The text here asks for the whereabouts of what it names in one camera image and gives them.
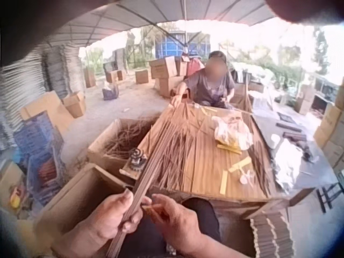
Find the black pants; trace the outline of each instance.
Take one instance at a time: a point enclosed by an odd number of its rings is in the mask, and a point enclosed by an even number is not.
[[[182,205],[197,213],[199,229],[203,234],[221,242],[219,221],[213,206],[207,200],[191,198]],[[163,257],[164,255],[166,255],[166,242],[151,219],[144,214],[137,230],[125,238],[119,257]]]

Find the dark hair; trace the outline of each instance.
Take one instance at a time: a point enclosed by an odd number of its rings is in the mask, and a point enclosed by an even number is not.
[[[221,58],[224,63],[227,63],[227,58],[226,55],[221,52],[221,51],[213,51],[209,54],[209,59],[210,58]]]

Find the hand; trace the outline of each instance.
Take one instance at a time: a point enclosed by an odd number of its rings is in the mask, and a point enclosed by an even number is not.
[[[174,108],[177,108],[179,104],[182,102],[183,95],[176,95],[171,99],[171,105],[174,106]]]
[[[227,96],[225,98],[221,98],[221,101],[222,102],[225,102],[225,103],[229,103],[231,101],[231,97],[230,96]]]
[[[128,189],[119,195],[109,196],[85,220],[85,223],[98,237],[103,239],[114,238],[119,230],[123,215],[131,206],[133,198],[133,193]],[[142,200],[142,203],[148,205],[151,202],[152,200],[148,197],[144,197]],[[133,233],[137,229],[142,215],[142,209],[139,209],[129,221],[122,224],[121,230],[126,233]]]
[[[153,200],[147,213],[166,242],[183,254],[195,253],[202,239],[196,213],[165,195],[153,195]]]

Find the gray shirt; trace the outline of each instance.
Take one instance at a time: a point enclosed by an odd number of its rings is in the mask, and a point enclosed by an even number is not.
[[[227,74],[216,82],[210,82],[205,75],[205,68],[195,72],[189,78],[185,79],[193,96],[193,101],[201,104],[202,102],[209,102],[214,106],[221,101],[221,98],[226,97],[231,89],[234,89],[234,81],[232,75]]]

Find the blue water tank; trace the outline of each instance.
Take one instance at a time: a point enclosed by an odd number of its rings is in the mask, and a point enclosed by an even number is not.
[[[184,32],[170,32],[175,38],[181,42],[185,42]],[[191,39],[195,33],[188,33],[188,39]],[[165,56],[181,56],[183,46],[172,37],[161,36],[155,39],[155,58],[163,58]],[[210,35],[201,34],[195,37],[189,43],[189,53],[207,58],[210,53]]]

